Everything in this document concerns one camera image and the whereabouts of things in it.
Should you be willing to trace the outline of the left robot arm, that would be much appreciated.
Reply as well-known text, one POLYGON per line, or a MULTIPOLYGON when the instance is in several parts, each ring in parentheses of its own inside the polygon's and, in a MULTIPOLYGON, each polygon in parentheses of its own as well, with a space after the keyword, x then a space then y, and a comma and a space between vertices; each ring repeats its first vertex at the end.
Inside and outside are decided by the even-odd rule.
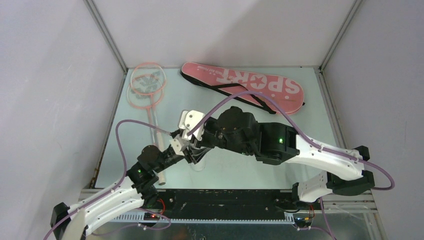
POLYGON ((152 209, 159 200, 155 187, 158 174, 181 160, 197 164, 209 151, 209 147, 176 151, 170 145, 161 151, 154 145, 146 146, 136 164, 111 186, 71 206, 63 202, 56 205, 50 222, 54 237, 57 240, 68 236, 73 240, 84 240, 123 213, 138 208, 152 209))

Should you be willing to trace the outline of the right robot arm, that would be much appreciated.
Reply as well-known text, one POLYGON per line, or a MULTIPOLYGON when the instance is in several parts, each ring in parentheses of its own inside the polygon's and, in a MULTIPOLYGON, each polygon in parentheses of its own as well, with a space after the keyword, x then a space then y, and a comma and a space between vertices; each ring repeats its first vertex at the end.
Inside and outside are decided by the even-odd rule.
POLYGON ((258 122, 252 113, 236 106, 218 118, 209 117, 194 145, 254 156, 267 165, 287 163, 320 169, 318 175, 292 186, 290 201, 297 209, 304 209, 328 194, 356 196, 375 187, 374 174, 365 170, 363 163, 349 158, 361 159, 360 148, 347 150, 320 141, 306 141, 294 127, 258 122))

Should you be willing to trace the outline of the pink sport racket bag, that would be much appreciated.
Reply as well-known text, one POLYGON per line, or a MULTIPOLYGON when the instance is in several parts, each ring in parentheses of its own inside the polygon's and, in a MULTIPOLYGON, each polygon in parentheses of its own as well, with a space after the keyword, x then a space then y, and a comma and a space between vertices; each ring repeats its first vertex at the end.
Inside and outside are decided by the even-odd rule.
POLYGON ((181 76, 190 83, 230 96, 243 91, 262 93, 292 115, 305 104, 303 88, 296 81, 280 75, 264 74, 186 62, 181 76))

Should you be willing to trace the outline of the white shuttlecock tube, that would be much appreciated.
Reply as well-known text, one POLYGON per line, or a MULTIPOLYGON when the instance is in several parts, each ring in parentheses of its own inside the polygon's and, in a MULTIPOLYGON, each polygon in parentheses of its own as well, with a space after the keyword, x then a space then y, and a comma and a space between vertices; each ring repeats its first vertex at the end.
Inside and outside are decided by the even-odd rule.
POLYGON ((193 151, 193 158, 194 162, 190 164, 190 167, 193 171, 200 172, 202 171, 206 166, 206 161, 204 160, 204 157, 208 151, 203 149, 195 149, 193 151))

